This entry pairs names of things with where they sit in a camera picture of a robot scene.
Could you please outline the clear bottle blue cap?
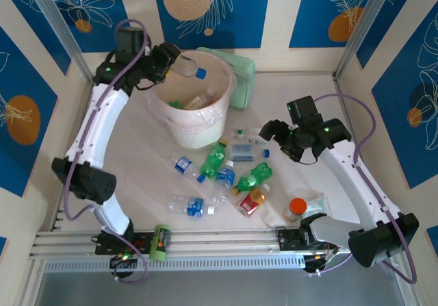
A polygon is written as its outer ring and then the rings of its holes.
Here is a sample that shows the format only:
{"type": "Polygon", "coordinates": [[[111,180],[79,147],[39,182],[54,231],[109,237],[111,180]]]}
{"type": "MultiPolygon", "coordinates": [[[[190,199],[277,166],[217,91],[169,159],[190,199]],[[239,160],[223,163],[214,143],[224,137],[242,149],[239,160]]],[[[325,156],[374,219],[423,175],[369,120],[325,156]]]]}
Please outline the clear bottle blue cap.
{"type": "Polygon", "coordinates": [[[204,79],[206,77],[206,70],[198,66],[193,59],[184,55],[180,55],[170,69],[172,72],[186,78],[204,79]]]}

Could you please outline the black controller board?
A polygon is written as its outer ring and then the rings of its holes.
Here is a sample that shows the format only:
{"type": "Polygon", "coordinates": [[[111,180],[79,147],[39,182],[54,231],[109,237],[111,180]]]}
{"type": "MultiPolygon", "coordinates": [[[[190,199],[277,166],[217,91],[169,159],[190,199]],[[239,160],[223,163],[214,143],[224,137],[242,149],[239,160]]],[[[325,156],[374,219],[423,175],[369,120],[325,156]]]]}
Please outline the black controller board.
{"type": "Polygon", "coordinates": [[[112,270],[120,270],[131,268],[137,264],[138,260],[130,254],[116,255],[109,261],[109,268],[112,270]]]}
{"type": "Polygon", "coordinates": [[[337,253],[330,252],[327,255],[305,255],[304,271],[309,274],[318,274],[326,268],[326,265],[336,256],[337,253]]]}

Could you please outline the blue label bottle white cap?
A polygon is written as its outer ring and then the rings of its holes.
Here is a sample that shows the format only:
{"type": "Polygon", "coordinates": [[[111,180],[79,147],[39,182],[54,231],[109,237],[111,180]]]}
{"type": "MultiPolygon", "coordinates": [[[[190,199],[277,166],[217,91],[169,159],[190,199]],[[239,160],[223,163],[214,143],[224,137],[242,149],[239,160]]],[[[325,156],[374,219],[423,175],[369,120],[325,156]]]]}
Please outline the blue label bottle white cap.
{"type": "Polygon", "coordinates": [[[168,210],[191,218],[201,218],[204,215],[216,213],[214,205],[210,205],[203,198],[195,196],[173,196],[169,201],[168,210]]]}
{"type": "Polygon", "coordinates": [[[216,204],[221,204],[228,199],[231,193],[231,188],[235,180],[234,162],[227,160],[222,168],[217,172],[214,189],[212,194],[212,201],[216,204]]]}

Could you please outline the crumpled clear plastic bottle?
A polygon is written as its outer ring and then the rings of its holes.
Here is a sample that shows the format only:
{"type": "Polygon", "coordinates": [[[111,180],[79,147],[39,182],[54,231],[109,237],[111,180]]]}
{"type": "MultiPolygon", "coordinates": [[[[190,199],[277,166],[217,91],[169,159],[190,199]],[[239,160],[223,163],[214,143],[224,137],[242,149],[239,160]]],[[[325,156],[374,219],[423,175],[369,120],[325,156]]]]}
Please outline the crumpled clear plastic bottle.
{"type": "Polygon", "coordinates": [[[323,194],[311,195],[305,198],[307,204],[306,215],[327,213],[327,205],[323,194]]]}

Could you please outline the aluminium frame post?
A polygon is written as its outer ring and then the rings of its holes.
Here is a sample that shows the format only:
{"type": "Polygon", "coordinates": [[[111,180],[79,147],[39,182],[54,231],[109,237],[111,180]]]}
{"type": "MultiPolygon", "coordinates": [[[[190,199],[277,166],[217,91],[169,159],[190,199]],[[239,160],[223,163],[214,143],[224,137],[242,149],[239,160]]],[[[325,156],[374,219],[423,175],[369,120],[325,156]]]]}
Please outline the aluminium frame post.
{"type": "Polygon", "coordinates": [[[71,33],[54,0],[34,0],[43,13],[51,29],[57,36],[70,59],[75,63],[83,78],[92,83],[92,72],[89,69],[82,51],[71,33]]]}
{"type": "Polygon", "coordinates": [[[384,2],[385,0],[368,0],[364,7],[363,13],[360,16],[359,22],[354,28],[350,39],[346,43],[344,52],[336,66],[335,71],[333,72],[333,79],[335,82],[339,82],[346,72],[349,63],[356,55],[356,52],[369,32],[384,2]]]}

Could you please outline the clear bottle pale blue label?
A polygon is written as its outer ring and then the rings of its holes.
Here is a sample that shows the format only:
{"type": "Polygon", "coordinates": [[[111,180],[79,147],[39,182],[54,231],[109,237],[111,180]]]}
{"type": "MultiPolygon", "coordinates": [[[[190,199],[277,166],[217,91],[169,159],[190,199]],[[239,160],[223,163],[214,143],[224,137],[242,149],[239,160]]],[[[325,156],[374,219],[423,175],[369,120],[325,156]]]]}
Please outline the clear bottle pale blue label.
{"type": "Polygon", "coordinates": [[[269,157],[269,149],[255,144],[232,144],[228,151],[228,159],[233,162],[255,162],[269,157]]]}

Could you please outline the red gold tea bottle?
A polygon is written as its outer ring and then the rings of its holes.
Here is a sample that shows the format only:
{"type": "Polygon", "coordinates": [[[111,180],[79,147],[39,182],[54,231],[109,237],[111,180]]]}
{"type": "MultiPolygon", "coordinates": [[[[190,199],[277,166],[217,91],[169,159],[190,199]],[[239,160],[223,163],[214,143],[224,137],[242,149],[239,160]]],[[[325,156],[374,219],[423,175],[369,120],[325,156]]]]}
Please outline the red gold tea bottle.
{"type": "Polygon", "coordinates": [[[238,204],[237,210],[245,217],[251,217],[254,212],[266,201],[271,187],[265,183],[253,188],[238,204]]]}

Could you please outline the beige label bottle white cap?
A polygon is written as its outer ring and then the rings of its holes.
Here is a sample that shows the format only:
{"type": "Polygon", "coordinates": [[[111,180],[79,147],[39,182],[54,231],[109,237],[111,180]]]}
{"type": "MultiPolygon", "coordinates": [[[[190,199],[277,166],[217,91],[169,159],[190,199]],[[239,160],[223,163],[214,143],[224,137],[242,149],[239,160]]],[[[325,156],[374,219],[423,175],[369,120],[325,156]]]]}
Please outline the beige label bottle white cap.
{"type": "Polygon", "coordinates": [[[199,110],[212,104],[215,99],[216,91],[208,88],[198,93],[193,99],[189,100],[184,106],[184,110],[199,110]]]}

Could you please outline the clear bottle green label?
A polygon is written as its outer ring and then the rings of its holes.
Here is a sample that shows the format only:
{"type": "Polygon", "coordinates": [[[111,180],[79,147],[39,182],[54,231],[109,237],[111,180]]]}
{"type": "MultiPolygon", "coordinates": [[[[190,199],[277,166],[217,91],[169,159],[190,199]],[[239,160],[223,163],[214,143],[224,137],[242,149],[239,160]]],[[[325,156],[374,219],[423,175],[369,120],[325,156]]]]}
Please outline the clear bottle green label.
{"type": "Polygon", "coordinates": [[[267,145],[268,141],[264,140],[260,135],[261,127],[249,127],[245,129],[232,129],[230,137],[244,144],[267,145]]]}

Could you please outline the green tape roll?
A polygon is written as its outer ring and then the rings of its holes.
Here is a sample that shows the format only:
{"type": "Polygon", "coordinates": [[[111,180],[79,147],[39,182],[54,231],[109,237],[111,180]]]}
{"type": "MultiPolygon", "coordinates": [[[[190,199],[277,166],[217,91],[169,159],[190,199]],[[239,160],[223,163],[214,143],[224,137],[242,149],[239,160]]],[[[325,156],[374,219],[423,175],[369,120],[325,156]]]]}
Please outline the green tape roll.
{"type": "Polygon", "coordinates": [[[168,225],[157,225],[151,241],[149,259],[155,262],[164,262],[167,256],[167,247],[170,242],[171,230],[168,225]]]}

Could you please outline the pale green plastic lid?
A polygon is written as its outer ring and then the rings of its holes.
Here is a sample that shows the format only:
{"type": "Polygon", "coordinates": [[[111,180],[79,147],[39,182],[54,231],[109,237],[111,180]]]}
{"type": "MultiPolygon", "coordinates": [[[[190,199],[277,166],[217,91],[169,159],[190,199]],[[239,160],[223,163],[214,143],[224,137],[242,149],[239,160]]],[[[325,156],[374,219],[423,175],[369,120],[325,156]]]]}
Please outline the pale green plastic lid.
{"type": "Polygon", "coordinates": [[[238,110],[245,109],[255,85],[255,63],[249,58],[216,49],[198,47],[196,50],[210,53],[229,64],[237,80],[229,105],[238,110]]]}

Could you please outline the orange cap bottle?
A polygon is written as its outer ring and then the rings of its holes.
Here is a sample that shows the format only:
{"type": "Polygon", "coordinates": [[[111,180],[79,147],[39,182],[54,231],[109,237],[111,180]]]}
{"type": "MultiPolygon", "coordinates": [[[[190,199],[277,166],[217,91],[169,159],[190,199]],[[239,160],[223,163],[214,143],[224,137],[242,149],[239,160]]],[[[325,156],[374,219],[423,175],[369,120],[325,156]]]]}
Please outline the orange cap bottle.
{"type": "Polygon", "coordinates": [[[284,211],[284,217],[290,222],[297,221],[307,211],[307,203],[302,198],[294,198],[284,211]]]}

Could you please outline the thin aluminium rail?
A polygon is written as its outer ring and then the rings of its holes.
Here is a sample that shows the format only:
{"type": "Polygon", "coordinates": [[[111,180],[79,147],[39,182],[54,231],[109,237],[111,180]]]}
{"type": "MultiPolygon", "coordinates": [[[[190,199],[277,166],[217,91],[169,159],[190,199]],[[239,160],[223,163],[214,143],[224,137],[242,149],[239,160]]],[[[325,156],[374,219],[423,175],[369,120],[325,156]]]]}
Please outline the thin aluminium rail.
{"type": "Polygon", "coordinates": [[[151,80],[147,79],[147,78],[143,78],[140,80],[136,81],[136,84],[144,84],[146,87],[148,86],[152,86],[153,84],[157,84],[157,88],[159,86],[162,86],[163,88],[170,88],[170,87],[177,87],[180,89],[206,89],[209,87],[212,88],[219,88],[221,89],[222,87],[226,86],[228,83],[231,83],[233,86],[237,83],[243,82],[244,84],[246,82],[249,83],[253,83],[256,76],[268,76],[268,77],[292,77],[292,78],[296,78],[296,77],[310,77],[310,78],[314,78],[314,77],[329,77],[328,73],[324,73],[324,72],[316,72],[316,73],[308,73],[308,72],[293,72],[293,73],[289,73],[289,72],[283,72],[283,71],[279,71],[279,72],[262,72],[262,73],[257,73],[256,75],[254,75],[253,77],[249,77],[249,78],[244,78],[242,75],[237,74],[231,75],[231,78],[225,78],[225,77],[213,77],[213,76],[209,76],[207,75],[206,78],[204,79],[198,79],[195,77],[191,77],[188,79],[185,78],[170,78],[169,82],[165,82],[165,81],[161,81],[161,82],[156,82],[153,83],[151,80]]]}

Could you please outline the long aluminium base rail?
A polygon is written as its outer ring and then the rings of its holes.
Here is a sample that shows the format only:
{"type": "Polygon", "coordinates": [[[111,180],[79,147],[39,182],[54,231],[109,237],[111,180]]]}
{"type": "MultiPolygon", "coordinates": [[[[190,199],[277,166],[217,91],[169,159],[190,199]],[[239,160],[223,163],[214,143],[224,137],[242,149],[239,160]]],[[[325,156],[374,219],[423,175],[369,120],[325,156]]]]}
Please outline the long aluminium base rail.
{"type": "MultiPolygon", "coordinates": [[[[96,231],[38,232],[30,259],[66,259],[95,256],[96,231]]],[[[174,230],[167,248],[169,257],[279,255],[282,251],[274,229],[174,230]]]]}

